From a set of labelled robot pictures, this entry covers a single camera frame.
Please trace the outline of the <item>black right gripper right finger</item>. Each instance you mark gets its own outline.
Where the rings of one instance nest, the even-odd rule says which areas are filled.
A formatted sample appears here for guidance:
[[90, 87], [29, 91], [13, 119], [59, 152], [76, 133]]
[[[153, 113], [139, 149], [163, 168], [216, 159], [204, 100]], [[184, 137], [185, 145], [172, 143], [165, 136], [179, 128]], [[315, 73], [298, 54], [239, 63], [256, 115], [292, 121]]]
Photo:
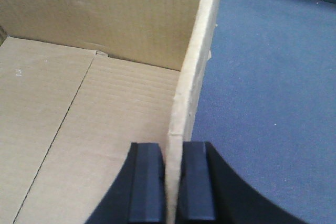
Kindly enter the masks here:
[[210, 142], [184, 142], [176, 223], [302, 223], [249, 186]]

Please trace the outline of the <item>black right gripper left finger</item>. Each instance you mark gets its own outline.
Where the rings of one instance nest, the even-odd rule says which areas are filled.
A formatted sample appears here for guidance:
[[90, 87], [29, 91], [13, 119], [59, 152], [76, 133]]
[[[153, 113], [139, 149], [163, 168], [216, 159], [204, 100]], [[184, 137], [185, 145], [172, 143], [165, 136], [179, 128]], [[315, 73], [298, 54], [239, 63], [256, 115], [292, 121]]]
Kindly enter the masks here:
[[116, 179], [86, 223], [166, 223], [158, 143], [132, 143]]

